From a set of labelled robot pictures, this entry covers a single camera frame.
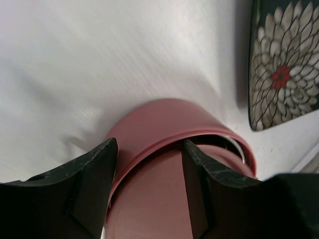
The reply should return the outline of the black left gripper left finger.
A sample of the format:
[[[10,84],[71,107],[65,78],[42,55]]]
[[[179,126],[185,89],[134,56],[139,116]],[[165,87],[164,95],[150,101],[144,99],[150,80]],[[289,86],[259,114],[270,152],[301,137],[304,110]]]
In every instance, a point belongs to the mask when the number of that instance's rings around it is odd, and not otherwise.
[[[1,238],[100,238],[117,155],[117,141],[110,138],[26,181],[2,183]]]

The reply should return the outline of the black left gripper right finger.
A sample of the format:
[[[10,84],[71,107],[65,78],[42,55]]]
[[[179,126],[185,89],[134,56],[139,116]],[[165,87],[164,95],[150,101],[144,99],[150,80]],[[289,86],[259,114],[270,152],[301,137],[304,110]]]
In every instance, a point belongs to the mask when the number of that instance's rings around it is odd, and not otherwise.
[[[190,140],[181,153],[193,238],[318,238],[318,174],[260,181],[206,155]]]

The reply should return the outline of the pink lunch bowl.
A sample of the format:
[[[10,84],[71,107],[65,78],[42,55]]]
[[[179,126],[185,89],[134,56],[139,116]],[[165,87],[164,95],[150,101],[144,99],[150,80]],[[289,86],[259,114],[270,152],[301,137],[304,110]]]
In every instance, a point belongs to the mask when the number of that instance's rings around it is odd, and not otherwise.
[[[117,140],[119,153],[104,224],[107,239],[192,238],[180,149],[185,139],[233,170],[256,176],[249,144],[186,100],[137,107],[108,137]]]

